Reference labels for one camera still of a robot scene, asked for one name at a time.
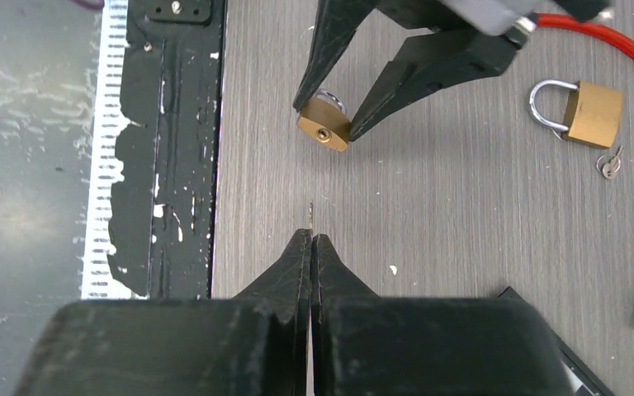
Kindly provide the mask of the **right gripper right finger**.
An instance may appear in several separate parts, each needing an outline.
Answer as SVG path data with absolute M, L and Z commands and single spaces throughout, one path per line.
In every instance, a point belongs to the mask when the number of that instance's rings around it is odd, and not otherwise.
M 316 235 L 311 244 L 311 334 L 314 371 L 314 393 L 325 395 L 324 369 L 324 302 L 332 298 L 377 298 L 375 293 L 356 276 L 339 257 L 326 234 Z

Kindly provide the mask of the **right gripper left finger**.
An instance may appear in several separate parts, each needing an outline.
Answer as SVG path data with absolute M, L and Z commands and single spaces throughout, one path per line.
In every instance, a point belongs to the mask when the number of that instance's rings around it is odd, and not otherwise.
M 305 395 L 312 232 L 297 229 L 281 256 L 234 298 L 271 319 L 263 357 L 263 395 Z

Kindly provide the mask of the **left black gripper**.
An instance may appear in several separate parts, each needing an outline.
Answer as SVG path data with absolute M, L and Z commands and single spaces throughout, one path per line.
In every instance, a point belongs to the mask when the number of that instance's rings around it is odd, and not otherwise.
M 300 111 L 339 61 L 366 17 L 377 9 L 407 30 L 442 30 L 406 39 L 383 68 L 351 122 L 359 139 L 388 116 L 443 89 L 494 78 L 520 50 L 520 30 L 479 32 L 437 0 L 319 0 L 309 60 L 293 107 Z

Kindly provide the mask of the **small silver key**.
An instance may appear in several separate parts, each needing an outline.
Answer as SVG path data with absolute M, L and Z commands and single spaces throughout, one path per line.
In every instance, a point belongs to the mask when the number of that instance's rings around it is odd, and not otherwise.
M 314 230 L 314 224 L 315 224 L 315 207 L 314 207 L 314 202 L 312 200 L 310 200 L 309 202 L 309 229 L 310 230 Z

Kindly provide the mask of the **small brass padlock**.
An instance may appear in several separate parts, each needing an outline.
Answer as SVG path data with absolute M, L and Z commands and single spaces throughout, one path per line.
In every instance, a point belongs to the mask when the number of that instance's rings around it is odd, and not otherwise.
M 299 111 L 297 127 L 323 146 L 344 152 L 350 142 L 351 121 L 345 105 L 332 92 L 319 88 Z

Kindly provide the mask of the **red cable lock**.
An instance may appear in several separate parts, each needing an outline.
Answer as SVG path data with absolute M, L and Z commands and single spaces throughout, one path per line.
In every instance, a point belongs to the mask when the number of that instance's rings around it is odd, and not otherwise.
M 622 32 L 616 31 L 609 26 L 605 26 L 601 23 L 597 23 L 593 21 L 580 22 L 574 19 L 572 16 L 555 14 L 555 13 L 539 13 L 537 15 L 537 20 L 535 21 L 535 23 L 536 23 L 536 28 L 537 27 L 553 28 L 553 29 L 559 29 L 563 31 L 573 31 L 576 33 L 581 33 L 583 35 L 590 36 L 596 40 L 602 41 L 603 43 L 607 45 L 610 45 L 615 50 L 623 53 L 634 62 L 634 40 L 628 37 L 627 35 L 623 34 Z M 590 82 L 590 81 L 586 81 L 586 82 L 609 87 L 609 88 L 616 89 L 622 92 L 624 96 L 623 108 L 622 108 L 623 110 L 625 107 L 625 102 L 626 102 L 625 96 L 627 95 L 627 93 L 626 91 L 620 90 L 618 86 L 620 84 L 627 85 L 627 79 L 631 77 L 631 75 L 632 74 L 629 71 L 622 71 L 617 75 L 616 78 L 612 80 L 610 85 L 606 85 L 606 84 L 602 85 L 602 84 L 597 84 L 595 82 Z M 552 131 L 550 128 L 548 129 L 558 139 L 562 139 L 556 132 Z M 606 148 L 606 150 L 608 151 L 606 154 L 616 152 L 619 145 L 615 146 L 614 144 L 611 148 Z M 621 145 L 624 147 L 624 151 L 622 153 L 622 162 L 623 162 L 624 161 L 623 154 L 625 153 L 625 146 L 623 144 Z

